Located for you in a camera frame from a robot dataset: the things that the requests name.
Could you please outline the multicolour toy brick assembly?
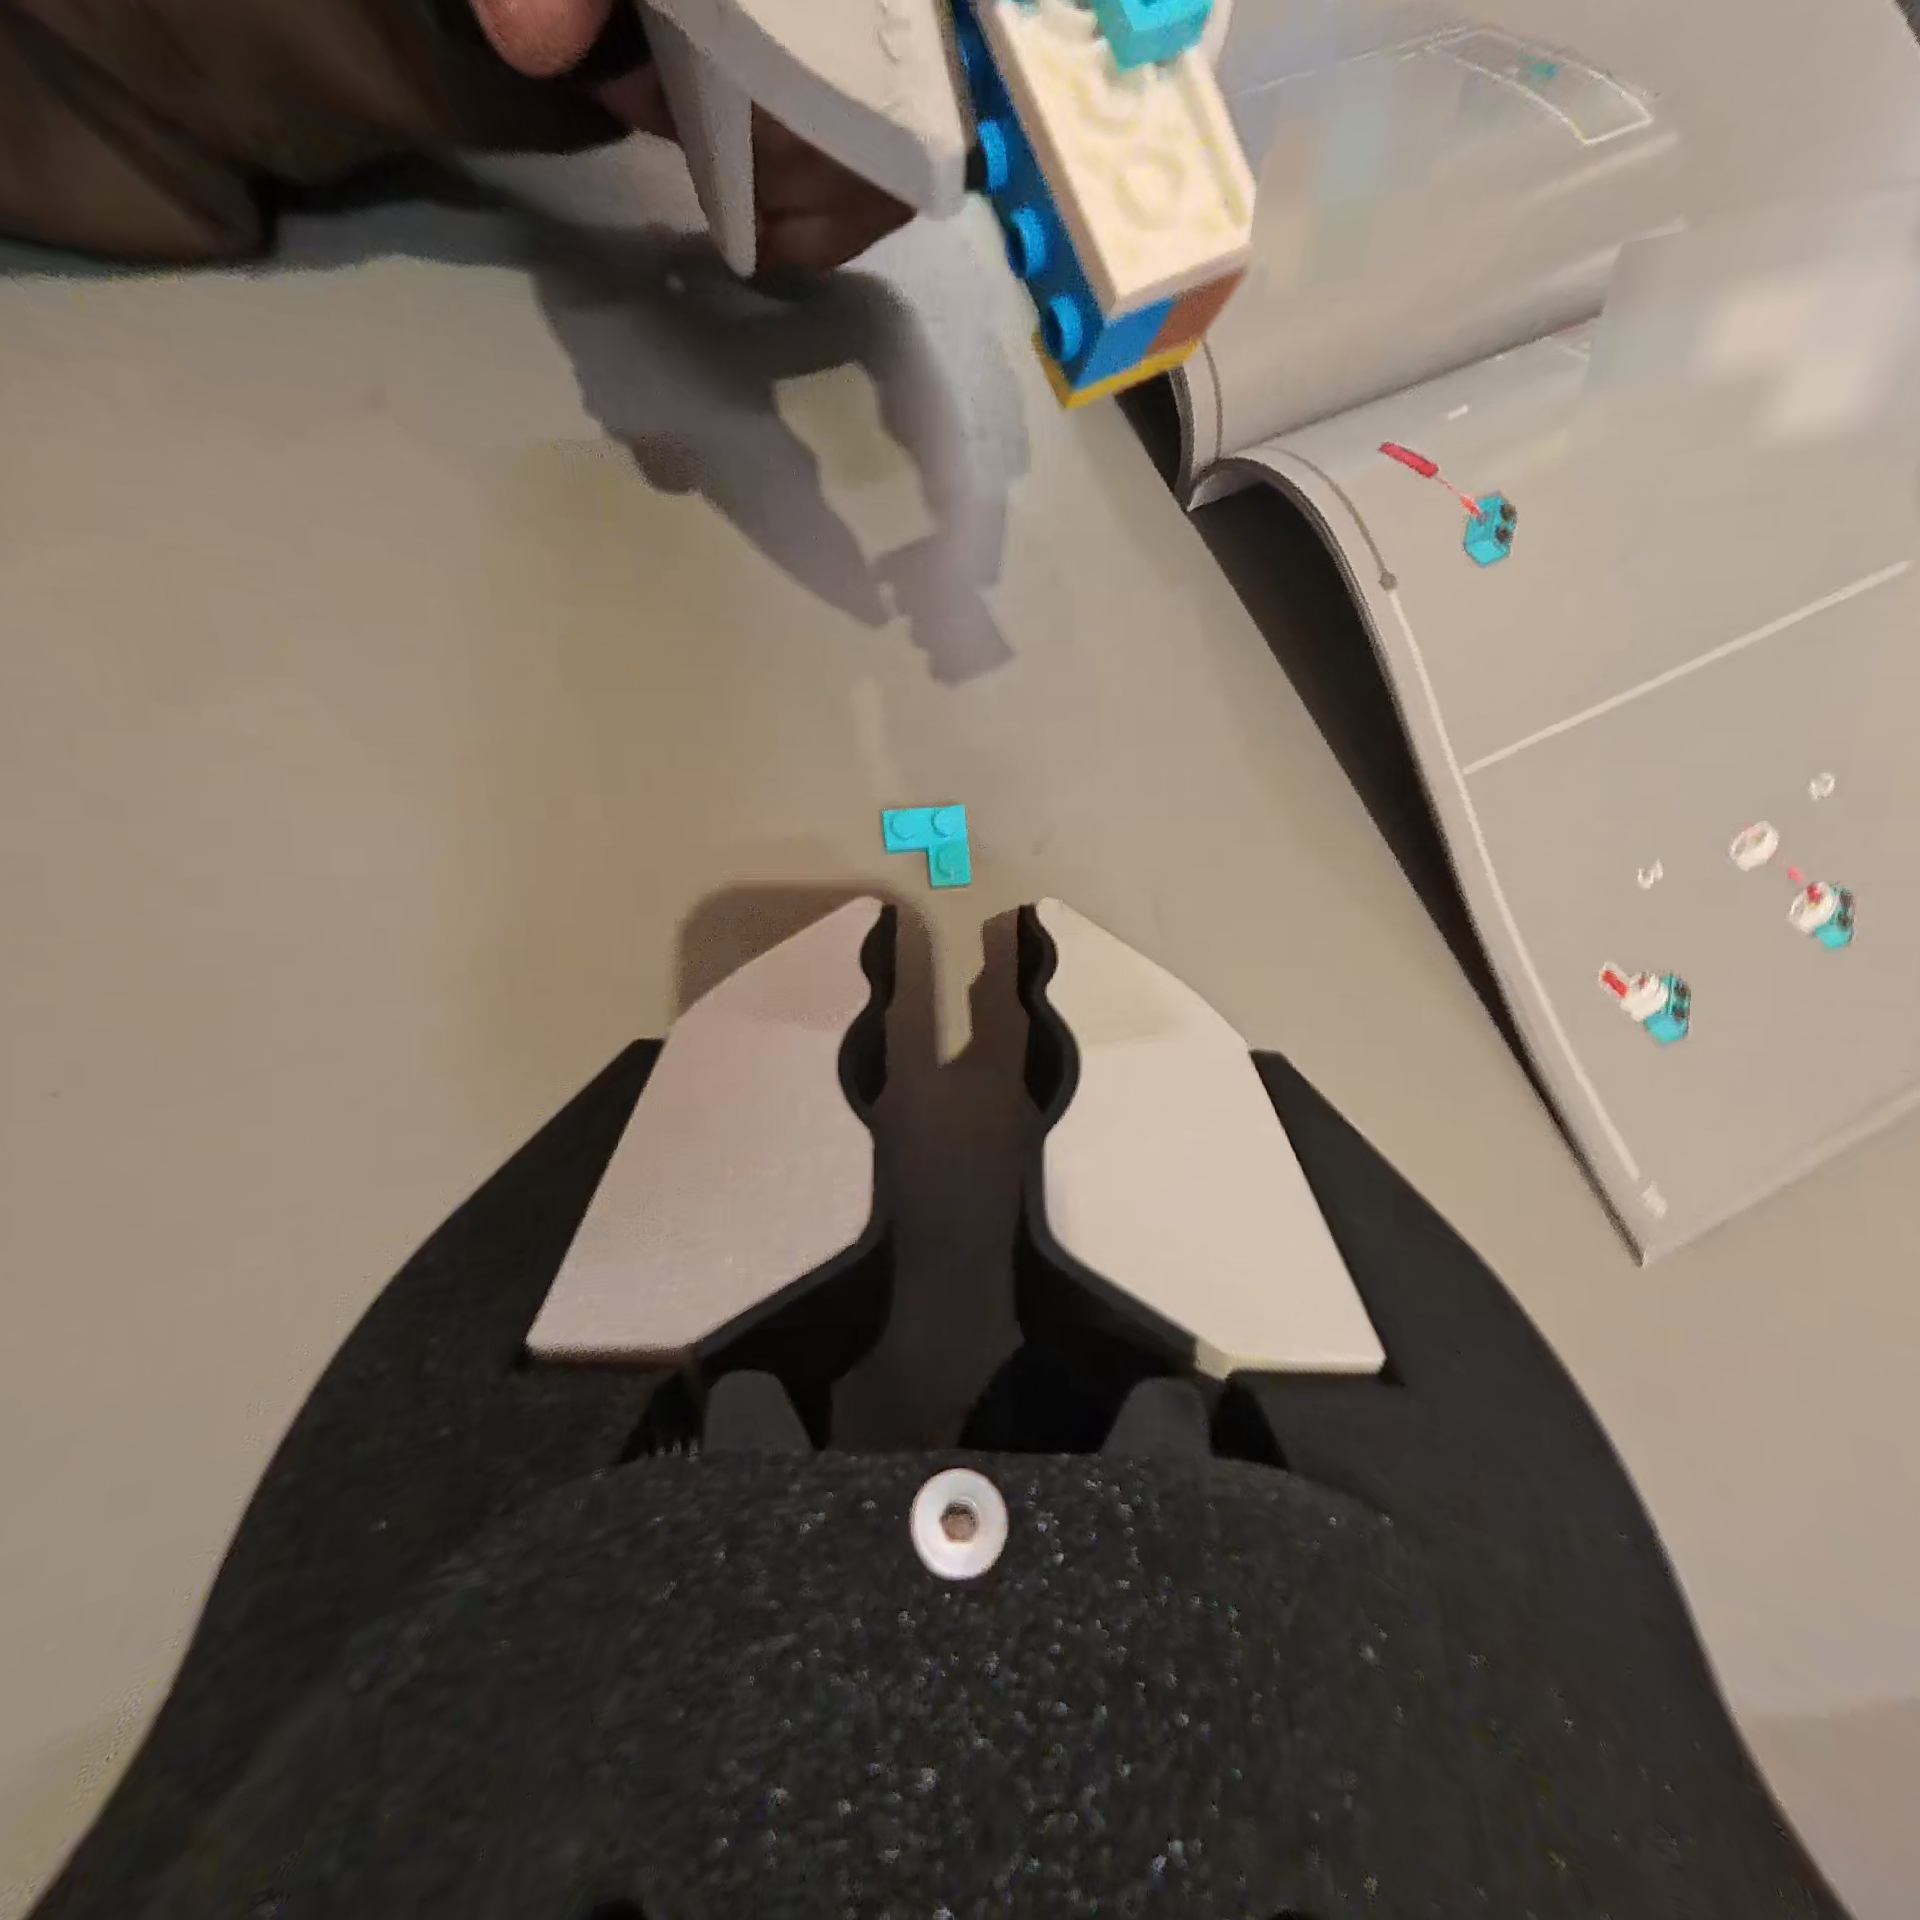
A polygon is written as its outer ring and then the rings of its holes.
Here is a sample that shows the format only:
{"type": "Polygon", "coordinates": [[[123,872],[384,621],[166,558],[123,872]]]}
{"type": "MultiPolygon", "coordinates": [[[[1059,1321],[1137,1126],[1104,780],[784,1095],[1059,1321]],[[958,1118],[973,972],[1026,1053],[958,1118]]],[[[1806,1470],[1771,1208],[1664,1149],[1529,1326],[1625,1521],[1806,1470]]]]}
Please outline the multicolour toy brick assembly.
{"type": "Polygon", "coordinates": [[[1257,185],[1215,83],[1230,5],[950,6],[969,188],[1075,409],[1175,369],[1246,275],[1257,185]]]}

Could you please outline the grey desk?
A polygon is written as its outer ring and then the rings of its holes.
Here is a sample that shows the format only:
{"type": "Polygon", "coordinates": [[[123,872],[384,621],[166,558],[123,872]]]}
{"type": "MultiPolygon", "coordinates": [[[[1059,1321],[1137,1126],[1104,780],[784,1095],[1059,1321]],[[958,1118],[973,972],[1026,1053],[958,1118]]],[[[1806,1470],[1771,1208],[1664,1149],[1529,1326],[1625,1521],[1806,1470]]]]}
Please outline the grey desk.
{"type": "Polygon", "coordinates": [[[1287,509],[1063,415],[978,220],[701,337],[665,237],[399,204],[264,272],[3,257],[3,1916],[127,1773],[405,1256],[679,999],[899,909],[903,1284],[847,1438],[1009,1343],[1011,927],[1282,1049],[1538,1318],[1858,1916],[1915,1893],[1915,1118],[1635,1269],[1469,979],[1287,509]],[[965,804],[971,884],[879,813],[965,804]]]}

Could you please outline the person's left hand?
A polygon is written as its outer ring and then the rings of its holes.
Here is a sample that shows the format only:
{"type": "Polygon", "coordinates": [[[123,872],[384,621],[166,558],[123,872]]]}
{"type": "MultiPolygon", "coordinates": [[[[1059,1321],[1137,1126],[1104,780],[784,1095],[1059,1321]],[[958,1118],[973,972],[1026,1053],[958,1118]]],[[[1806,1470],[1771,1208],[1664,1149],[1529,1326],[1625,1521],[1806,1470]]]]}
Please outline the person's left hand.
{"type": "MultiPolygon", "coordinates": [[[[472,1],[470,13],[511,70],[586,99],[622,135],[681,144],[631,5],[472,1]]],[[[769,292],[785,295],[841,272],[917,217],[759,102],[752,169],[752,278],[769,292]]]]}

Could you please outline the person's left forearm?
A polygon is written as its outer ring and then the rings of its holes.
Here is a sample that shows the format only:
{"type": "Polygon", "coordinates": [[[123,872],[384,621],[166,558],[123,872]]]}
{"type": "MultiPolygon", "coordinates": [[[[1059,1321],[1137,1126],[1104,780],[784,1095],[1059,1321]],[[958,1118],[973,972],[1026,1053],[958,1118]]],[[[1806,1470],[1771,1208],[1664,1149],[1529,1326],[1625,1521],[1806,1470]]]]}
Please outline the person's left forearm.
{"type": "Polygon", "coordinates": [[[3,1],[2,233],[135,265],[259,255],[283,197],[622,136],[511,70],[465,5],[3,1]]]}

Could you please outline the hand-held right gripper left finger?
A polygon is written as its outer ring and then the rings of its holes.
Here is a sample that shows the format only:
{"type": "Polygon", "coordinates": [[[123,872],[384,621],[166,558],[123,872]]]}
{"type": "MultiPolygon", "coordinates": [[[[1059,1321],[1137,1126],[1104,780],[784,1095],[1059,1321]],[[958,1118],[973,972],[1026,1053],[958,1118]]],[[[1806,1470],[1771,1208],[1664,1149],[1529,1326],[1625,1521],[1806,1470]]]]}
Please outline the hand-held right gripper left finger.
{"type": "Polygon", "coordinates": [[[896,931],[888,903],[855,896],[677,1016],[528,1328],[530,1358],[706,1359],[877,1253],[896,931]]]}

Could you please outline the teal L-shaped brick plate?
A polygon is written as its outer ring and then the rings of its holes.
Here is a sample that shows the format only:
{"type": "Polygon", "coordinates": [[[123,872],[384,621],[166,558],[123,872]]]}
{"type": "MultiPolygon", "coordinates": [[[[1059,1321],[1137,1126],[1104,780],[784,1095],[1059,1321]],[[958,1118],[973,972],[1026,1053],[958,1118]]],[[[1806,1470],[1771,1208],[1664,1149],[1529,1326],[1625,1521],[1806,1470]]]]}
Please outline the teal L-shaped brick plate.
{"type": "Polygon", "coordinates": [[[921,856],[928,887],[937,891],[971,884],[969,812],[965,804],[887,806],[879,838],[888,856],[921,856]]]}

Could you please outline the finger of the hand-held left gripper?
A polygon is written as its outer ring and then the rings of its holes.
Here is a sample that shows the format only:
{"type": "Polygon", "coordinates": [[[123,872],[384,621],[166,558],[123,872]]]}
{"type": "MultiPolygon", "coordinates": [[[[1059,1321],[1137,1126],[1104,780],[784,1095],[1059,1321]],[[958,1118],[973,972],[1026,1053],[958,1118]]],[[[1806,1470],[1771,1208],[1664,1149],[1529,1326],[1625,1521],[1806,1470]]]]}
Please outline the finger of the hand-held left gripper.
{"type": "Polygon", "coordinates": [[[971,110],[950,5],[651,1],[647,32],[682,32],[811,145],[917,215],[969,193],[971,110]]]}

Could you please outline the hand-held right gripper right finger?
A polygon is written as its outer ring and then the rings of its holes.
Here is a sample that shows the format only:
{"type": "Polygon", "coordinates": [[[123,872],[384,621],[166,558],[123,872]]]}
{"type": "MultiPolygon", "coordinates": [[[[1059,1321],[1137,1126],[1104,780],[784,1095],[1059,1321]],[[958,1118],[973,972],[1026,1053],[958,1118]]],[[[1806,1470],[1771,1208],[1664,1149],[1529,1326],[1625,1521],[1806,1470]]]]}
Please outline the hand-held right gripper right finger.
{"type": "Polygon", "coordinates": [[[1238,1028],[1053,896],[1018,909],[1017,979],[1039,1126],[1023,1307],[1207,1377],[1377,1376],[1384,1343],[1238,1028]]]}

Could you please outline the grey instruction booklet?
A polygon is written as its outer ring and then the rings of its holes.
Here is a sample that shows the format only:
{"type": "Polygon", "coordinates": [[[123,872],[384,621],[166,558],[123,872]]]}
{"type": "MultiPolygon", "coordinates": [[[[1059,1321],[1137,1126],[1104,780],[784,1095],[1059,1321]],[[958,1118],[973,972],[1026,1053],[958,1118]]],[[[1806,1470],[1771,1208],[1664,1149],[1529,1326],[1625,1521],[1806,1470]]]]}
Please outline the grey instruction booklet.
{"type": "Polygon", "coordinates": [[[1176,489],[1327,550],[1647,1263],[1915,1108],[1915,5],[1230,5],[1176,489]]]}

